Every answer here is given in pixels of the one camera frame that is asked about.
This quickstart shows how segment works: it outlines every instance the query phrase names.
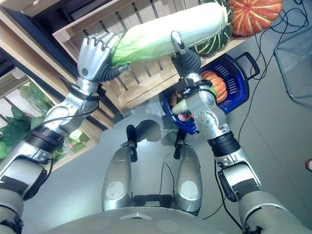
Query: green striped squash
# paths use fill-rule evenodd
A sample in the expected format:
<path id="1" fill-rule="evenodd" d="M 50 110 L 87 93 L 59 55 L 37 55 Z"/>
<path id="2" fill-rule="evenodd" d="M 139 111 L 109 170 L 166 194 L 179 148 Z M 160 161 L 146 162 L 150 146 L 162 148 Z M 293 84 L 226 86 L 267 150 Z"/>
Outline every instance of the green striped squash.
<path id="1" fill-rule="evenodd" d="M 204 42 L 201 44 L 198 44 L 195 46 L 195 50 L 198 54 L 200 54 L 203 57 L 211 56 L 215 52 L 222 49 L 230 40 L 232 36 L 232 11 L 227 4 L 225 0 L 204 0 L 201 3 L 207 3 L 207 2 L 217 2 L 221 6 L 225 6 L 228 12 L 228 24 L 225 26 L 225 28 L 222 30 L 222 32 Z"/>

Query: blue basket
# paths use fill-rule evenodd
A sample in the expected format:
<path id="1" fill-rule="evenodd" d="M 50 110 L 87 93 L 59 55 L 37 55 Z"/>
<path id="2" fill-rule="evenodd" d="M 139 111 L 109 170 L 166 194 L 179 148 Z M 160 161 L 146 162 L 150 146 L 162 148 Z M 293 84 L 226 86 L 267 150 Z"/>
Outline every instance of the blue basket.
<path id="1" fill-rule="evenodd" d="M 246 73 L 238 60 L 245 56 L 252 64 L 255 73 L 250 77 L 246 77 Z M 224 111 L 225 114 L 231 112 L 239 105 L 246 102 L 249 98 L 249 85 L 248 80 L 255 77 L 260 73 L 259 67 L 254 60 L 254 58 L 248 52 L 243 53 L 237 58 L 232 58 L 227 54 L 223 54 L 216 58 L 212 62 L 201 68 L 201 73 L 203 71 L 214 71 L 219 77 L 223 78 L 226 89 L 228 91 L 228 96 L 226 99 L 219 103 L 218 106 Z M 160 96 L 160 102 L 164 112 L 170 117 L 170 119 L 184 131 L 194 134 L 197 132 L 194 120 L 189 120 L 187 122 L 182 122 L 177 118 L 177 115 L 172 114 L 171 107 L 168 102 L 169 95 L 175 91 L 174 87 L 171 87 L 163 91 Z"/>

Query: orange vegetable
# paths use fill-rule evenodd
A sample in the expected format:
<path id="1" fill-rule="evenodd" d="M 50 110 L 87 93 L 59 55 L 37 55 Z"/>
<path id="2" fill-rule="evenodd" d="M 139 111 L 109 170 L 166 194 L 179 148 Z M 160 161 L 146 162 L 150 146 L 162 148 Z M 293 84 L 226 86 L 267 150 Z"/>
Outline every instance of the orange vegetable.
<path id="1" fill-rule="evenodd" d="M 216 95 L 217 104 L 226 99 L 226 97 L 228 96 L 228 92 L 226 91 L 226 84 L 221 77 L 218 77 L 218 75 L 213 71 L 204 71 L 200 74 L 200 76 L 203 79 L 210 80 L 211 83 L 213 84 L 213 88 L 217 93 Z"/>

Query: pumpkin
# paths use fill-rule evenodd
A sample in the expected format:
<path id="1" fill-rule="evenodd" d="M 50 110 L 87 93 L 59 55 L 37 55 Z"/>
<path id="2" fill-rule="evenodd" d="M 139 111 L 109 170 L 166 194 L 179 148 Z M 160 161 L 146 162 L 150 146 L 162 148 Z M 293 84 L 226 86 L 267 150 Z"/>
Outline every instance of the pumpkin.
<path id="1" fill-rule="evenodd" d="M 225 6 L 228 13 L 228 23 L 225 28 L 216 36 L 203 41 L 195 46 L 197 53 L 203 57 L 211 56 L 215 52 L 222 49 L 232 36 L 232 11 L 225 0 L 204 0 L 201 3 L 217 2 L 221 6 Z"/>
<path id="2" fill-rule="evenodd" d="M 219 104 L 224 101 L 228 96 L 228 92 L 226 90 L 226 84 L 221 77 L 219 77 L 213 71 L 204 71 L 200 74 L 203 79 L 210 80 L 213 84 L 213 88 L 216 92 L 216 102 Z"/>
<path id="3" fill-rule="evenodd" d="M 251 36 L 270 27 L 282 11 L 283 0 L 229 0 L 233 32 Z"/>

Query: white vegetable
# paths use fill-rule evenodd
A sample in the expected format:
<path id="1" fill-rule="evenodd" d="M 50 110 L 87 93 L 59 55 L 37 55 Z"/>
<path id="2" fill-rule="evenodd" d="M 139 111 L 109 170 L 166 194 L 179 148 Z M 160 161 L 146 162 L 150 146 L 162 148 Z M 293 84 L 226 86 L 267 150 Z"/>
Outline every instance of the white vegetable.
<path id="1" fill-rule="evenodd" d="M 70 137 L 70 139 L 72 139 L 72 140 L 75 140 L 75 141 L 77 141 L 77 142 L 80 142 L 79 137 L 81 136 L 81 134 L 82 134 L 82 130 L 76 129 L 76 130 L 74 130 L 74 131 L 69 135 L 69 137 Z"/>
<path id="2" fill-rule="evenodd" d="M 121 39 L 112 64 L 172 54 L 175 51 L 171 43 L 172 31 L 178 31 L 186 46 L 192 47 L 220 33 L 227 22 L 226 8 L 210 2 L 136 25 Z"/>
<path id="3" fill-rule="evenodd" d="M 177 105 L 175 105 L 172 109 L 171 112 L 175 115 L 184 113 L 188 110 L 187 105 L 186 105 L 186 101 L 185 99 L 183 99 L 182 101 L 180 101 Z"/>

